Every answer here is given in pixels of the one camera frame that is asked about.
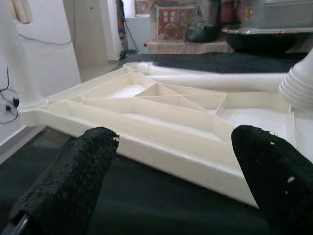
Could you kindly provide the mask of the black wok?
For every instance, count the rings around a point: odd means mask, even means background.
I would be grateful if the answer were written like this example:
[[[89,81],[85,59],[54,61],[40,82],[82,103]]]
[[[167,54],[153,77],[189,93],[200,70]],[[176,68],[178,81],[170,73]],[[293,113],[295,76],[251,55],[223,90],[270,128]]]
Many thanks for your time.
[[[292,49],[298,42],[312,35],[311,32],[256,33],[240,28],[224,27],[221,30],[227,44],[236,52],[277,54]]]

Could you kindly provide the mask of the black plastic bag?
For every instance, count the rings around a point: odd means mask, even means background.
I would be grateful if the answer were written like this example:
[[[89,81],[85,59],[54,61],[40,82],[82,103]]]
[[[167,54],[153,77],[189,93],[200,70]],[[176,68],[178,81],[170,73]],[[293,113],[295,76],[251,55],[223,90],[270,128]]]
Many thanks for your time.
[[[210,43],[221,30],[222,0],[198,0],[189,18],[185,42]]]

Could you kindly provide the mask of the white plastic children table top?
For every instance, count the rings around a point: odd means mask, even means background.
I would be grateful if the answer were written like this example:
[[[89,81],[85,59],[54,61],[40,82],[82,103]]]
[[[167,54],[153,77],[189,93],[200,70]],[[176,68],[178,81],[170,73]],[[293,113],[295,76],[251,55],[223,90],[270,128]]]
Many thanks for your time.
[[[313,112],[275,92],[227,92],[156,82],[154,75],[201,75],[150,63],[121,68],[24,111],[27,125],[72,136],[93,127],[119,135],[118,154],[255,206],[231,143],[240,125],[284,138],[313,162]]]

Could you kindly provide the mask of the red printed cardboard box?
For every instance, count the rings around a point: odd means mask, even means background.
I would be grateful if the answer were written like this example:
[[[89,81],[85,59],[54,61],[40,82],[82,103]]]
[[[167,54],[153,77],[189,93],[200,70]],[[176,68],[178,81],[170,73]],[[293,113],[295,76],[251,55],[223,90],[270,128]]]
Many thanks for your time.
[[[157,40],[184,41],[191,8],[158,8]]]

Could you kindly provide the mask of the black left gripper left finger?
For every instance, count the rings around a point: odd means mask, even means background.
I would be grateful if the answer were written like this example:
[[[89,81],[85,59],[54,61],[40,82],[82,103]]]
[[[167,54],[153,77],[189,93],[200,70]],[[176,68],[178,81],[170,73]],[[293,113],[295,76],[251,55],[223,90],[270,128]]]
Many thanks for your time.
[[[119,135],[95,127],[71,139],[9,213],[8,235],[86,235]]]

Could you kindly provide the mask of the clear plastic storage bin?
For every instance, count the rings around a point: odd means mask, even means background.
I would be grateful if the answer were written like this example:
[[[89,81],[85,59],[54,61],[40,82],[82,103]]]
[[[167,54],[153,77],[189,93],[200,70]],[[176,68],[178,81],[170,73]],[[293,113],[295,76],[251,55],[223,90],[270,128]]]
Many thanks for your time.
[[[243,28],[313,31],[313,0],[243,0]]]

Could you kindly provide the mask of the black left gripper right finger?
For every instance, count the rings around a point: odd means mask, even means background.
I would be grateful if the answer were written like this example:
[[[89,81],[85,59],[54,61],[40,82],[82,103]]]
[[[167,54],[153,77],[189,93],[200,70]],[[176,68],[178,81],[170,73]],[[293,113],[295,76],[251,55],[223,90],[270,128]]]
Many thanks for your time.
[[[251,125],[231,134],[261,213],[279,235],[313,235],[313,163],[285,139]]]

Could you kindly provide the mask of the beige cloth covered shelf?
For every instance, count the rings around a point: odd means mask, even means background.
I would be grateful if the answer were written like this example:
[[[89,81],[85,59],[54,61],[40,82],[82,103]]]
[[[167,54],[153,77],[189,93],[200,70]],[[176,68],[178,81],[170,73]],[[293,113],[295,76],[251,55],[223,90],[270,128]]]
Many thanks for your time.
[[[144,47],[150,54],[204,54],[209,52],[232,53],[234,50],[225,42],[184,43],[184,42],[146,42]]]

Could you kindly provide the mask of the white plastic table leg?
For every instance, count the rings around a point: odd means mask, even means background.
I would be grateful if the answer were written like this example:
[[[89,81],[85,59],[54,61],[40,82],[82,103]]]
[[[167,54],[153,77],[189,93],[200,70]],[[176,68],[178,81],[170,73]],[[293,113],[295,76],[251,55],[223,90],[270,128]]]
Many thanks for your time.
[[[313,112],[313,48],[285,74],[278,92],[293,108]]]
[[[209,73],[154,75],[156,82],[227,92],[275,92],[286,73]]]

